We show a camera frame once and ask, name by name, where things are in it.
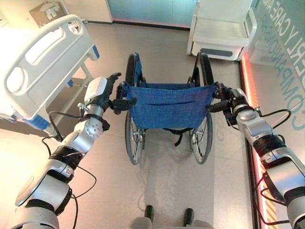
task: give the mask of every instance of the bed frame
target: bed frame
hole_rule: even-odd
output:
[[[0,83],[4,99],[9,101],[14,114],[6,119],[22,119],[32,127],[55,134],[50,126],[46,107],[65,85],[72,86],[71,78],[82,68],[86,77],[61,112],[67,112],[84,86],[92,79],[85,65],[90,58],[98,60],[99,53],[82,21],[75,15],[54,20],[38,30]],[[58,124],[61,117],[54,122]]]

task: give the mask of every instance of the silver robot arm segment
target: silver robot arm segment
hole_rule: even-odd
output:
[[[72,190],[68,183],[74,170],[94,141],[109,129],[110,125],[102,116],[112,104],[109,96],[120,75],[115,73],[107,79],[99,77],[90,82],[85,104],[79,105],[83,111],[82,121],[24,184],[15,202],[16,213],[6,229],[59,229],[57,215],[64,211],[71,199]],[[125,107],[130,109],[133,104],[124,101],[119,102],[128,103]]]
[[[216,83],[215,98],[221,102],[210,105],[210,112],[223,111],[228,125],[238,125],[258,153],[266,169],[263,174],[272,196],[285,203],[291,227],[305,228],[305,166],[279,138],[274,129],[249,106],[241,89]]]

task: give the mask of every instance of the blue wheelchair seat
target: blue wheelchair seat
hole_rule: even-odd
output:
[[[206,105],[213,101],[216,86],[194,87],[194,83],[127,84],[127,99],[137,98],[131,109],[139,129],[197,128],[206,116]]]

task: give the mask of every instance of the cardboard box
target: cardboard box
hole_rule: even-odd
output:
[[[39,27],[65,15],[60,2],[43,3],[30,10],[30,14]]]

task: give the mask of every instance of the floor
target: floor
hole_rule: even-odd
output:
[[[128,55],[135,51],[140,54],[148,82],[184,83],[192,73],[195,57],[186,55],[187,31],[119,24],[88,24],[87,29],[101,54],[97,62],[87,61],[94,77],[122,72],[123,80]],[[239,87],[236,62],[211,60],[211,65],[215,81]],[[111,110],[104,114],[110,130],[80,163],[98,181],[78,200],[76,228],[127,228],[135,217],[143,215],[148,204],[155,208],[153,228],[182,226],[186,208],[193,208],[195,219],[205,220],[216,229],[252,228],[244,138],[226,125],[221,113],[212,115],[213,146],[204,165],[196,163],[187,136],[175,148],[177,136],[148,130],[142,161],[133,166],[125,150],[125,115],[114,115]],[[40,143],[41,137],[35,135],[0,130],[0,138],[0,160],[6,162],[0,167],[6,174],[0,177],[2,227],[14,212],[19,187],[35,165],[47,158],[47,151]],[[50,140],[49,144],[56,149],[56,142]],[[70,185],[77,195],[92,183],[92,178],[78,169]],[[74,214],[74,202],[70,201],[59,216],[61,228],[72,228]]]

